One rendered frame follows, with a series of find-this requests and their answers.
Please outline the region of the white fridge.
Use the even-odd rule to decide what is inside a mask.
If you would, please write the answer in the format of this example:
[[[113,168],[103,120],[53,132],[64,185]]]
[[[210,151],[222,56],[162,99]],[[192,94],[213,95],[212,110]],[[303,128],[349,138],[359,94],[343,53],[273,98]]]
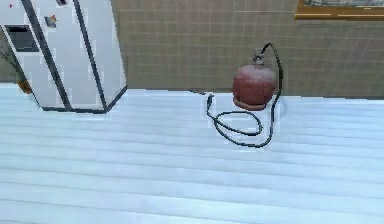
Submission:
[[[0,30],[44,111],[107,113],[127,90],[112,0],[0,0]]]

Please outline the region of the red gas cylinder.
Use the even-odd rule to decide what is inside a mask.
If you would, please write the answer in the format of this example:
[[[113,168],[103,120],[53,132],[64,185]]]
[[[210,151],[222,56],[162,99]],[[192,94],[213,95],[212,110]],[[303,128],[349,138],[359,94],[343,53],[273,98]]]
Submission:
[[[236,106],[248,111],[264,110],[277,88],[277,75],[264,66],[262,53],[253,63],[240,67],[234,77],[232,92]]]

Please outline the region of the wooden framed picture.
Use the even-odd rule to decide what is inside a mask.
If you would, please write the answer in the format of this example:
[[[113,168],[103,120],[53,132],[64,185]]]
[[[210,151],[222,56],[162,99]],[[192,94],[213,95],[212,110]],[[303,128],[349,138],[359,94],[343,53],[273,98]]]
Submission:
[[[298,0],[296,20],[384,21],[384,0]]]

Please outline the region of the house plant in brown pot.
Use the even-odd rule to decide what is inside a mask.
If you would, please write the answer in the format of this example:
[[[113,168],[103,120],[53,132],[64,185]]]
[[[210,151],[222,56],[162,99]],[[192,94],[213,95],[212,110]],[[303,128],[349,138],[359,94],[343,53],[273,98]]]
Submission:
[[[25,94],[31,94],[32,88],[30,87],[29,82],[27,81],[27,78],[25,77],[24,72],[12,50],[10,48],[1,47],[0,56],[15,69],[16,83],[18,84],[19,88]]]

